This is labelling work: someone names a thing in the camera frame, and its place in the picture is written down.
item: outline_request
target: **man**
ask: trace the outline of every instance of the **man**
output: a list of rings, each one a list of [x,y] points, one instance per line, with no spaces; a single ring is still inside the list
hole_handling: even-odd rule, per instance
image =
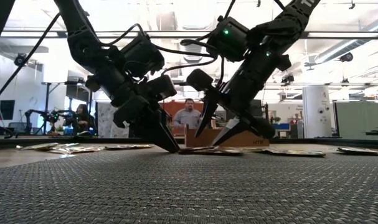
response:
[[[184,133],[184,127],[188,124],[189,129],[197,129],[200,120],[200,111],[194,109],[194,100],[186,99],[184,102],[184,109],[181,109],[175,114],[174,127],[179,134]]]

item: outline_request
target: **mesh mat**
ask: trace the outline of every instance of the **mesh mat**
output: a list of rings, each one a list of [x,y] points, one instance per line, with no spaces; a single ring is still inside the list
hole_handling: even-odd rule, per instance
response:
[[[378,223],[378,157],[143,149],[1,168],[0,223]]]

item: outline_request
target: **woman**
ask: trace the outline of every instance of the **woman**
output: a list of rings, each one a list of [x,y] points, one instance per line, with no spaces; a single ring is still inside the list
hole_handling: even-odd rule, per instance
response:
[[[77,114],[77,132],[81,133],[82,131],[89,131],[89,128],[93,126],[91,116],[88,112],[88,108],[86,104],[80,104],[77,107],[77,110],[75,112]],[[64,120],[64,126],[68,125],[74,125],[73,124],[73,118],[68,118]]]

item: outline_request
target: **cardboard box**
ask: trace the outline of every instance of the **cardboard box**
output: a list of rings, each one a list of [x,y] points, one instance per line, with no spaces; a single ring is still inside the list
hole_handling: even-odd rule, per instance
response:
[[[199,137],[195,137],[195,129],[185,130],[186,147],[211,146],[213,140],[218,136],[221,129],[205,129]],[[250,131],[244,131],[223,142],[220,146],[225,147],[267,147],[269,140],[254,135]]]

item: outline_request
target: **gray mesh surface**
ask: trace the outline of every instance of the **gray mesh surface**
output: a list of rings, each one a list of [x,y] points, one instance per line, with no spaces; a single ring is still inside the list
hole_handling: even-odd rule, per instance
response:
[[[0,223],[378,223],[378,157],[99,152],[0,169]]]

